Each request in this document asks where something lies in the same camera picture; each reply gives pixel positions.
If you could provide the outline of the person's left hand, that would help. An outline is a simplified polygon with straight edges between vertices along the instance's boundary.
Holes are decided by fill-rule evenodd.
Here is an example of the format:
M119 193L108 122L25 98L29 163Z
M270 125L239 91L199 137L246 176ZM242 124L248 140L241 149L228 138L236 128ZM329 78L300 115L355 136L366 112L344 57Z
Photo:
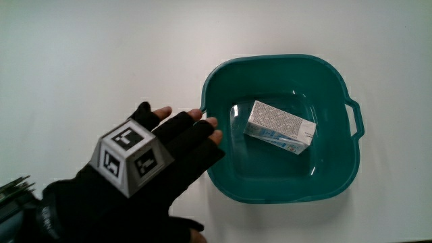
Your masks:
M90 166L75 178L49 184L44 196L64 232L64 242L205 242L202 224L172 217L173 201L208 168L223 158L222 132L214 117L200 109L170 117L171 108L152 111L141 103L131 115L161 139L174 162L136 196L127 199Z

